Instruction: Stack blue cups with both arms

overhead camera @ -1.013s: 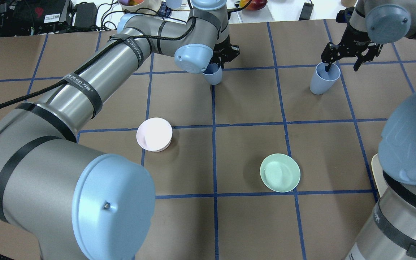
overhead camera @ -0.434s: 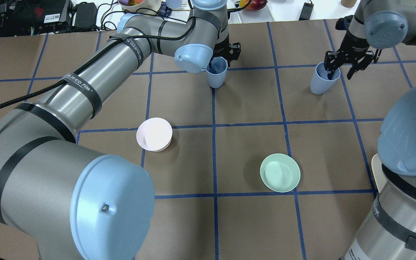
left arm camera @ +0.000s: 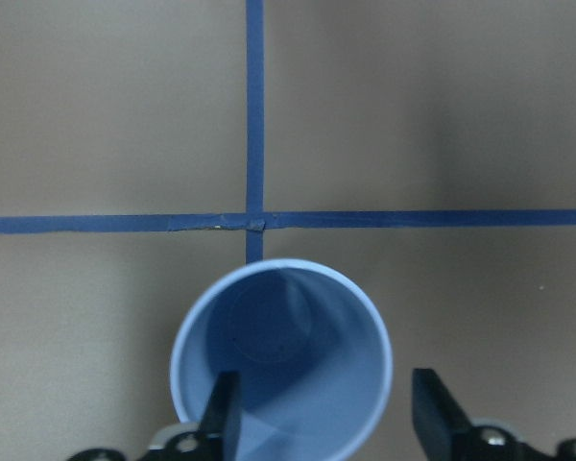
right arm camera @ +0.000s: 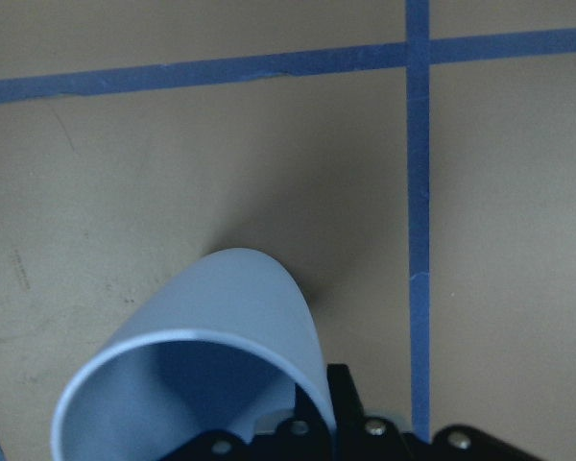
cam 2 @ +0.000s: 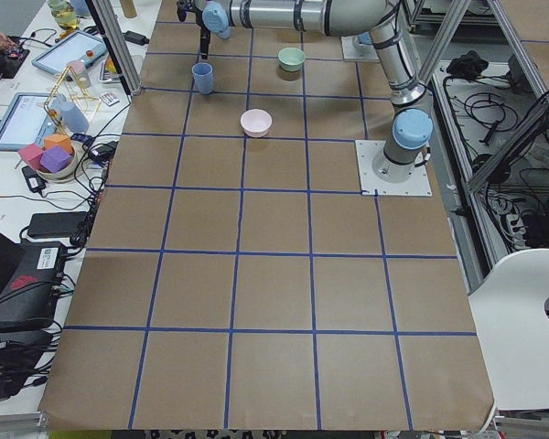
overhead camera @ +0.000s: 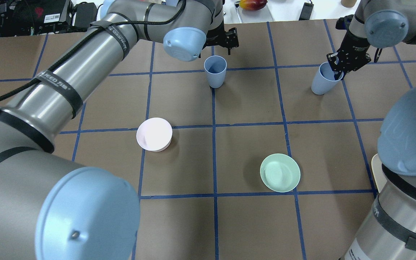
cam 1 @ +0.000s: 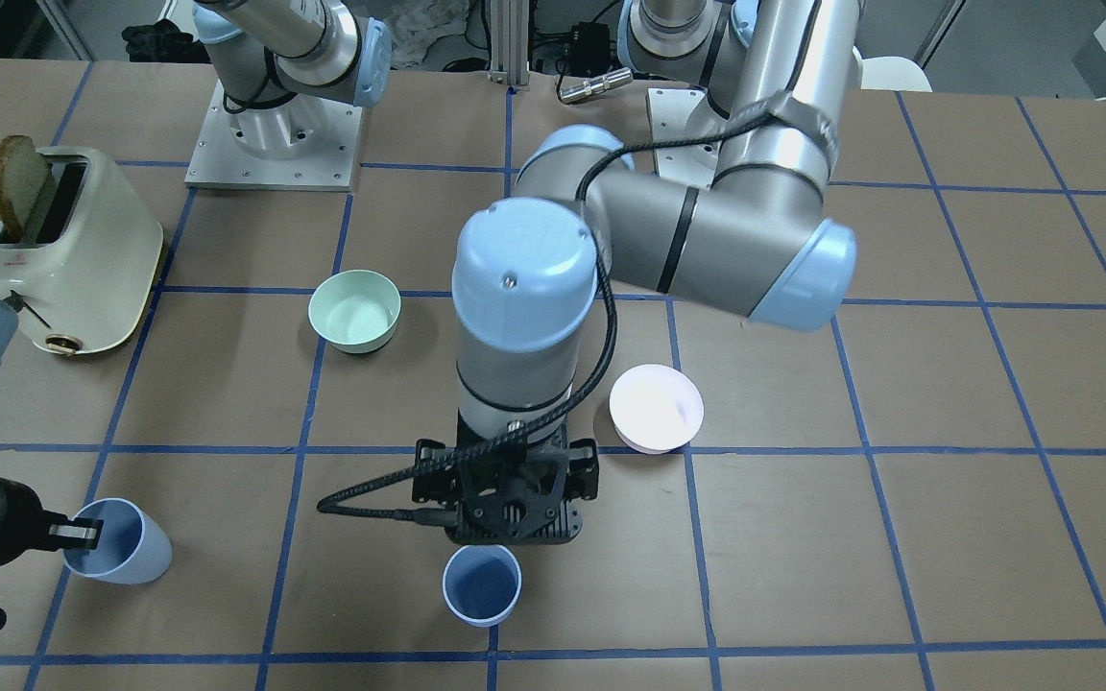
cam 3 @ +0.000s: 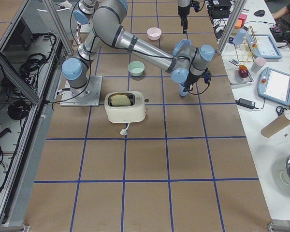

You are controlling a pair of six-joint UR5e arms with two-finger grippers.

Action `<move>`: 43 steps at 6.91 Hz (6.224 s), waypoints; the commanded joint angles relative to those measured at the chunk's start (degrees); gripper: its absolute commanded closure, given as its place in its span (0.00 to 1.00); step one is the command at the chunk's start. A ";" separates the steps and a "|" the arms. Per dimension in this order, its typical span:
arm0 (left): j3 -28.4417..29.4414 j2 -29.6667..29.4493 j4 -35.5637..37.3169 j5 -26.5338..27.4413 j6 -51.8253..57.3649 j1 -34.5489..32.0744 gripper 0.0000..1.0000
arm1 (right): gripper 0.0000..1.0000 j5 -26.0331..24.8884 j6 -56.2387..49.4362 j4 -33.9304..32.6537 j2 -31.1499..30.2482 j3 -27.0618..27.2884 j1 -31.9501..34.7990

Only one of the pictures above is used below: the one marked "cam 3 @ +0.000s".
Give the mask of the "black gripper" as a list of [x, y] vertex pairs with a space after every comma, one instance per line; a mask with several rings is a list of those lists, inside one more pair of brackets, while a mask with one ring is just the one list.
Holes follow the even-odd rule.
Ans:
[[180, 19], [181, 19], [181, 26], [182, 26], [182, 29], [183, 29], [183, 34], [186, 34], [187, 33], [187, 29], [188, 29], [187, 16], [186, 15], [180, 16]]
[[193, 90], [193, 85], [198, 82], [200, 78], [204, 80], [204, 82], [207, 84], [207, 87], [203, 92], [206, 92], [207, 89], [210, 86], [210, 81], [211, 81], [211, 76], [212, 74], [208, 69], [205, 69], [201, 75], [194, 75], [193, 73], [189, 72], [188, 77], [186, 81], [184, 82], [184, 92], [192, 92]]

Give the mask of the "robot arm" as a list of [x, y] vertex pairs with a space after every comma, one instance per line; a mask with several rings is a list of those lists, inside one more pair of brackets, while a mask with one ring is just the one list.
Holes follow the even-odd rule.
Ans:
[[122, 22], [128, 12], [124, 0], [105, 0], [98, 4], [94, 0], [82, 0], [73, 16], [80, 24], [89, 24], [91, 31], [78, 46], [76, 55], [62, 64], [62, 73], [70, 85], [72, 95], [86, 97], [92, 90], [87, 72], [95, 59], [101, 44], [114, 49], [125, 50], [138, 56], [161, 70], [169, 73], [171, 79], [180, 85], [179, 94], [192, 94], [193, 85], [202, 78], [208, 85], [211, 73], [208, 64], [215, 51], [210, 45], [200, 48], [179, 42], [172, 54], [160, 50], [125, 30]]
[[177, 12], [178, 12], [178, 15], [180, 16], [181, 26], [182, 26], [184, 34], [187, 33], [187, 29], [188, 29], [187, 16], [190, 13], [190, 5], [191, 5], [190, 0], [177, 1]]

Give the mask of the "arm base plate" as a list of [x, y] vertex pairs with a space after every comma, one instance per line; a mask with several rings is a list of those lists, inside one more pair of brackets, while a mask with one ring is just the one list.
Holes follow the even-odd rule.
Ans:
[[62, 93], [60, 105], [63, 107], [98, 106], [100, 102], [101, 87], [102, 76], [91, 75], [89, 84], [85, 91], [76, 97], [76, 95], [80, 93], [82, 89], [75, 93], [75, 89], [70, 88], [70, 84], [66, 80], [65, 88], [69, 88], [69, 90]]

